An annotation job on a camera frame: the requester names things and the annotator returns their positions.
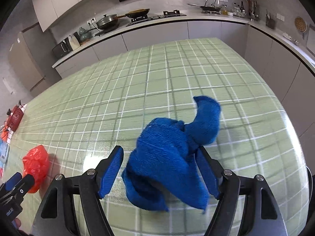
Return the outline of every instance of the faucet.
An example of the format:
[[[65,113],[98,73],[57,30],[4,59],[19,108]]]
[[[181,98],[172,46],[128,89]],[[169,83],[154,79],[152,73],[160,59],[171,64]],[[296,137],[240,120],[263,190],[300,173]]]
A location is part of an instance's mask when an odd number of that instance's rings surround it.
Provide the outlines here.
[[[207,6],[207,2],[208,2],[208,0],[206,0],[206,3],[204,4],[204,6]],[[216,0],[215,0],[215,3],[216,3]],[[211,3],[211,6],[212,6],[212,7],[215,7],[215,3],[214,3],[214,4]]]

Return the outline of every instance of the white countertop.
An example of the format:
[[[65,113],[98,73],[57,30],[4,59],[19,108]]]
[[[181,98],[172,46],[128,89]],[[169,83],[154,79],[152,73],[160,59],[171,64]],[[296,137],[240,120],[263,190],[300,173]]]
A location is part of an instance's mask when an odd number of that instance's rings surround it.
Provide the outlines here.
[[[200,11],[181,11],[182,13],[186,14],[187,16],[182,16],[182,17],[170,17],[170,18],[161,18],[161,19],[156,19],[156,20],[150,20],[142,23],[138,23],[135,25],[127,26],[128,21],[124,20],[121,21],[120,26],[114,30],[111,31],[107,34],[104,34],[102,36],[96,36],[91,38],[88,42],[84,43],[81,45],[79,48],[76,50],[68,53],[61,59],[59,59],[55,64],[53,64],[53,68],[59,66],[62,62],[67,60],[68,58],[72,57],[76,53],[80,52],[83,49],[86,49],[87,47],[93,46],[94,44],[104,40],[108,39],[111,36],[123,33],[125,31],[130,31],[135,28],[143,27],[143,26],[150,26],[152,24],[156,23],[161,23],[161,22],[172,22],[172,21],[177,21],[177,20],[192,20],[192,19],[209,19],[209,20],[218,20],[218,21],[231,21],[231,22],[239,22],[239,23],[245,23],[249,24],[266,34],[269,34],[273,38],[275,38],[277,41],[282,43],[284,46],[286,46],[288,49],[293,51],[305,64],[313,71],[315,72],[315,57],[301,44],[299,46],[296,46],[286,38],[282,36],[282,32],[280,30],[272,30],[268,27],[265,26],[265,23],[263,21],[259,22],[252,22],[249,19],[244,19],[244,18],[239,18],[239,17],[234,17],[234,16],[227,16],[227,15],[207,15],[207,14],[202,14]]]

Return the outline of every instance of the blue cloth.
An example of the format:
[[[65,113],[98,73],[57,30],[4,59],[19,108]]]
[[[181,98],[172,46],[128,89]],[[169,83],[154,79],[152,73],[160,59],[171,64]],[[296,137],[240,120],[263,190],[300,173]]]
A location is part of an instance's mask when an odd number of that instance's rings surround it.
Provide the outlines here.
[[[197,173],[194,154],[199,146],[215,140],[221,108],[206,96],[194,100],[197,114],[192,123],[155,118],[138,137],[122,173],[127,198],[133,205],[168,211],[162,192],[150,183],[157,181],[184,203],[206,208],[209,194]]]

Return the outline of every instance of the metal screw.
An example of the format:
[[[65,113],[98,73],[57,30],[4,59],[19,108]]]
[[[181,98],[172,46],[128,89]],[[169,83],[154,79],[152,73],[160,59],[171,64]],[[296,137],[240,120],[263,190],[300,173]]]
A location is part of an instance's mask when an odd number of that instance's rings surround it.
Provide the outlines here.
[[[232,171],[231,170],[224,170],[223,173],[226,176],[232,176]]]
[[[86,174],[88,174],[89,176],[94,175],[95,169],[89,169],[88,171],[86,171]]]
[[[55,179],[56,179],[57,181],[59,181],[59,180],[61,180],[61,179],[62,179],[62,177],[63,177],[63,175],[58,174],[58,175],[56,175],[56,176],[55,176]]]
[[[256,175],[256,179],[257,179],[258,181],[264,181],[264,180],[265,180],[262,175]]]

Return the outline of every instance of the table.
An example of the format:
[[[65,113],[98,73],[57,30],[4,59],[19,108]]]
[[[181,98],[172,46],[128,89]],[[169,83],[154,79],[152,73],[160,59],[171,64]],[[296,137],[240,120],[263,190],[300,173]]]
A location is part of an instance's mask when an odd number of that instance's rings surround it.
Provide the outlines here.
[[[51,167],[42,189],[26,195],[20,215],[30,230],[54,175],[77,176],[108,157],[115,145],[124,161],[112,191],[101,201],[115,235],[203,235],[217,201],[205,213],[166,194],[169,213],[133,206],[121,172],[141,130],[156,117],[189,123],[193,96],[208,95],[222,106],[220,133],[206,146],[212,158],[237,175],[262,174],[280,206],[289,235],[297,235],[308,212],[308,179],[300,144],[281,103],[258,73],[217,38],[169,42],[121,54],[84,68],[32,100],[13,135],[4,173],[22,171],[22,157],[42,144]],[[88,235],[79,198],[76,213]],[[237,235],[244,197],[231,235]]]

